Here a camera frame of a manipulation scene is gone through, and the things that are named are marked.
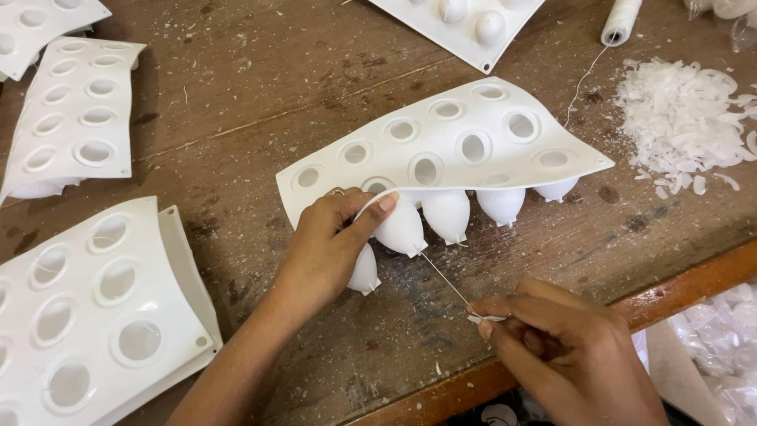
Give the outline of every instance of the plastic bag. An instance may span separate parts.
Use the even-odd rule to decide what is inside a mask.
[[[756,300],[744,283],[668,319],[731,426],[757,424]]]
[[[731,37],[734,52],[757,43],[757,2],[754,0],[684,0],[689,20],[712,10],[718,29]]]

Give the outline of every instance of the silicone mold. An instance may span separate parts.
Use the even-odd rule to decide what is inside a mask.
[[[481,209],[512,226],[526,188],[562,202],[581,176],[615,163],[583,143],[536,98],[497,77],[460,86],[380,117],[276,175],[293,227],[301,212],[331,188],[358,186],[400,199],[376,229],[383,245],[410,257],[424,241],[418,208],[447,244],[466,240],[466,190]],[[364,249],[350,288],[375,289],[373,251]]]
[[[489,74],[544,0],[370,0]]]
[[[0,266],[0,294],[0,412],[19,425],[110,426],[223,345],[178,210],[156,197]]]
[[[21,80],[55,37],[111,15],[98,0],[0,0],[0,72]]]
[[[90,177],[131,177],[129,70],[145,46],[73,37],[48,45],[14,132],[0,204],[60,195]]]

